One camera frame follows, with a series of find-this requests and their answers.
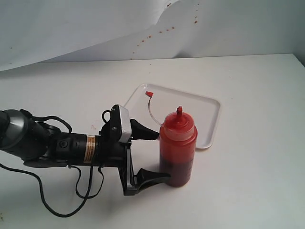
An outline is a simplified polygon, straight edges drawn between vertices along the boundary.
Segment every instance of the white paper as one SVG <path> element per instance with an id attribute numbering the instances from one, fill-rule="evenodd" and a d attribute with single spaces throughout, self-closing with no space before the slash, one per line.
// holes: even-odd
<path id="1" fill-rule="evenodd" d="M 177 0 L 5 0 L 0 71 L 44 61 L 156 24 Z"/>

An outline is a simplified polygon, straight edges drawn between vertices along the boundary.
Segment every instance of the bottle cap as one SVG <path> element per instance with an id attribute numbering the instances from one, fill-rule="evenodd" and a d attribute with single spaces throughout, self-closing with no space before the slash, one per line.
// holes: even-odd
<path id="1" fill-rule="evenodd" d="M 194 120 L 184 113 L 182 106 L 176 112 L 170 113 L 163 123 L 165 135 L 173 141 L 186 141 L 194 134 Z"/>

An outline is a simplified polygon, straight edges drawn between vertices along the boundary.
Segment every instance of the squeeze bottle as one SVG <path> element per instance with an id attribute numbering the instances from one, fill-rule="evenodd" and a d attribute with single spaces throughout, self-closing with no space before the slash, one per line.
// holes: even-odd
<path id="1" fill-rule="evenodd" d="M 189 181 L 197 136 L 193 118 L 181 106 L 165 118 L 160 128 L 160 172 L 171 175 L 167 185 L 181 187 Z"/>

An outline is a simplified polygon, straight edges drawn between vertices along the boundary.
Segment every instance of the robotic arm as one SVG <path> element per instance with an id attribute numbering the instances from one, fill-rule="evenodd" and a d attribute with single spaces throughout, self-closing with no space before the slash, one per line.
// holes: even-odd
<path id="1" fill-rule="evenodd" d="M 110 113 L 109 121 L 105 120 L 105 113 Z M 28 167 L 116 167 L 126 196 L 170 178 L 142 168 L 138 174 L 133 173 L 132 140 L 155 140 L 159 133 L 130 119 L 128 110 L 120 105 L 105 111 L 102 118 L 105 125 L 100 135 L 84 135 L 72 133 L 70 125 L 56 116 L 35 117 L 23 109 L 0 111 L 0 150 L 20 157 Z M 45 123 L 50 119 L 63 123 L 69 132 Z"/>

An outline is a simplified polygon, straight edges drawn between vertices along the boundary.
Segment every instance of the black cylindrical motor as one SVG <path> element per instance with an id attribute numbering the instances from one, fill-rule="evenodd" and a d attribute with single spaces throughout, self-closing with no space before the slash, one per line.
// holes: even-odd
<path id="1" fill-rule="evenodd" d="M 51 134 L 18 110 L 0 111 L 0 150 L 31 160 L 45 154 Z"/>

